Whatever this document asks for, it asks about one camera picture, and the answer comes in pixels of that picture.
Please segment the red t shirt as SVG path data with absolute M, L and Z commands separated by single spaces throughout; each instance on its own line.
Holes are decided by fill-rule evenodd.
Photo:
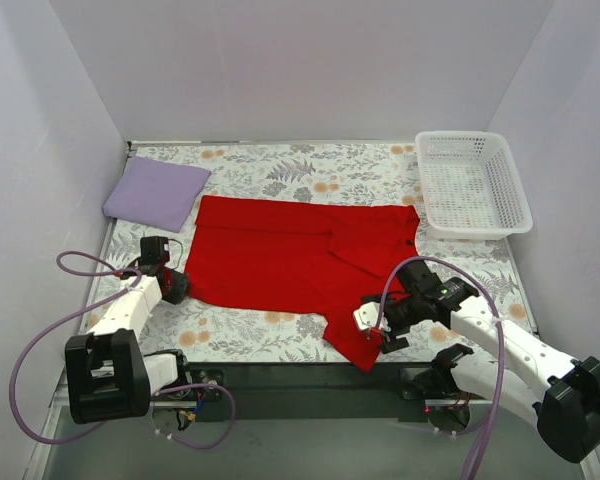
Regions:
M 190 297 L 238 309 L 318 314 L 323 338 L 364 372 L 380 354 L 353 313 L 416 255 L 411 206 L 337 206 L 203 196 L 185 273 Z

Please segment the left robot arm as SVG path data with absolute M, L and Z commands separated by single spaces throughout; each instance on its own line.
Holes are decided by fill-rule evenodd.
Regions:
M 189 277 L 168 266 L 170 240 L 143 237 L 140 256 L 119 275 L 121 296 L 95 326 L 71 337 L 65 363 L 71 416 L 90 424 L 145 415 L 160 390 L 173 400 L 185 398 L 193 377 L 178 349 L 142 354 L 138 339 L 159 303 L 180 304 Z

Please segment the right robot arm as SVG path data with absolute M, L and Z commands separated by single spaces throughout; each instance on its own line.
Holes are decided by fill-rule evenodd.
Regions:
M 579 463 L 600 445 L 600 360 L 579 360 L 554 349 L 514 322 L 499 316 L 487 290 L 460 268 L 441 281 L 431 258 L 411 257 L 388 278 L 398 280 L 407 296 L 389 303 L 384 289 L 370 304 L 372 323 L 384 351 L 405 347 L 406 333 L 422 320 L 437 321 L 491 354 L 494 363 L 474 358 L 464 345 L 437 354 L 434 389 L 444 397 L 465 391 L 491 398 L 536 428 L 562 459 Z

